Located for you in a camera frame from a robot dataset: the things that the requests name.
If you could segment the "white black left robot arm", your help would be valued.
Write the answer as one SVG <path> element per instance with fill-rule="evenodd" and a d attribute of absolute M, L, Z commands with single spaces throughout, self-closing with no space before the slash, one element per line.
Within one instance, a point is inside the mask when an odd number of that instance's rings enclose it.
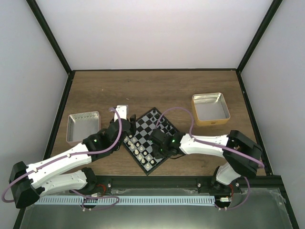
<path fill-rule="evenodd" d="M 68 171 L 110 156 L 135 132 L 136 116 L 120 117 L 111 120 L 108 128 L 88 136 L 61 154 L 29 165 L 23 161 L 15 163 L 7 188 L 12 193 L 11 202 L 16 208 L 25 208 L 51 193 L 73 189 L 93 192 L 97 180 L 92 169 L 85 167 L 74 174 Z"/>

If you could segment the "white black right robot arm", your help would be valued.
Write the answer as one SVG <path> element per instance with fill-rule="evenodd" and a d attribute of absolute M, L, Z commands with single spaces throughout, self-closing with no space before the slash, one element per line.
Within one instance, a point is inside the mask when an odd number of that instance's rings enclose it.
<path fill-rule="evenodd" d="M 169 135 L 155 129 L 149 140 L 157 159 L 193 154 L 225 159 L 226 163 L 216 168 L 211 179 L 210 187 L 216 192 L 229 191 L 229 185 L 240 177 L 255 178 L 258 168 L 264 167 L 260 161 L 261 147 L 237 130 L 228 135 L 197 136 L 183 132 Z"/>

